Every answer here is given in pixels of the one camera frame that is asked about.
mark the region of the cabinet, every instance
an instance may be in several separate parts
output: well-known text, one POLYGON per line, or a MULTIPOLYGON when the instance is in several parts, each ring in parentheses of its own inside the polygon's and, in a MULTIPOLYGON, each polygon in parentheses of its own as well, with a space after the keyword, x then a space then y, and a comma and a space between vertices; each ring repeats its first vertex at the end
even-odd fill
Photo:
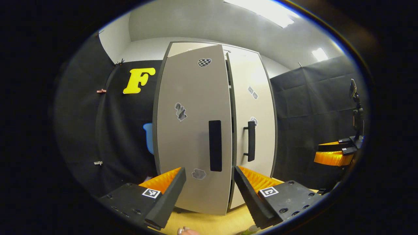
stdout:
POLYGON ((159 174, 186 168, 176 207, 224 215, 243 204, 232 168, 272 175, 275 115, 259 53, 216 43, 171 42, 157 81, 153 145, 159 174), (256 123, 255 141, 250 138, 254 155, 248 149, 252 130, 244 129, 249 121, 256 123))

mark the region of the door handle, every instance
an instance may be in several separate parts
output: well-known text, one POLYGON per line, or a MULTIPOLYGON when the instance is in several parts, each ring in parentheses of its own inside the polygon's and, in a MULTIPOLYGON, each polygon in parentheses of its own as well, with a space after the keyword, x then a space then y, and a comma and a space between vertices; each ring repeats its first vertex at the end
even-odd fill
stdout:
POLYGON ((210 170, 222 171, 222 132, 221 120, 209 121, 210 170))
POLYGON ((255 122, 249 121, 244 130, 248 130, 248 153, 244 155, 248 156, 248 161, 253 161, 255 159, 255 122))

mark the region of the ceiling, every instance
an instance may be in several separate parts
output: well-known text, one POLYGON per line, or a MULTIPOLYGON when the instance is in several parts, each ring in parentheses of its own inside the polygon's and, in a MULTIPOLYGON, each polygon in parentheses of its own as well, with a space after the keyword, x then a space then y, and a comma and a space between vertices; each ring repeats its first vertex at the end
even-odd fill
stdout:
POLYGON ((311 52, 318 48, 329 58, 344 54, 312 22, 289 17, 295 22, 281 28, 223 0, 156 0, 131 12, 129 33, 132 41, 158 37, 216 40, 258 51, 289 69, 317 62, 311 52))

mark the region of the floor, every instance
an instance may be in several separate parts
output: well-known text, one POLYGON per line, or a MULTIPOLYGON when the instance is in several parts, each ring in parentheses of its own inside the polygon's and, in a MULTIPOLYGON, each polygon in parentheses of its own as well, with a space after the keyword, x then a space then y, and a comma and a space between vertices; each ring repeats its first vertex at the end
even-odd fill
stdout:
POLYGON ((180 227, 196 230, 200 235, 236 235, 254 225, 251 214, 245 204, 228 210, 226 215, 208 215, 197 212, 174 209, 165 228, 160 232, 176 235, 180 227))

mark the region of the black curtain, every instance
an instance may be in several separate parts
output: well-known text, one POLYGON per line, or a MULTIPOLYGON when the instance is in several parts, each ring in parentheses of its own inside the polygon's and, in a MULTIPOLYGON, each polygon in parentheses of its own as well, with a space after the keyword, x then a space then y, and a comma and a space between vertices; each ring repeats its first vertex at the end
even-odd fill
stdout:
POLYGON ((278 119, 278 150, 273 177, 308 188, 335 184, 342 167, 314 162, 318 144, 355 135, 349 98, 357 84, 368 126, 368 93, 361 74, 345 56, 304 66, 272 78, 278 119))
POLYGON ((60 152, 75 179, 102 196, 125 182, 156 176, 142 125, 152 122, 160 61, 112 63, 92 36, 79 48, 57 80, 54 130, 60 152), (155 68, 138 94, 122 93, 131 69, 155 68), (107 93, 97 93, 106 89, 107 93))

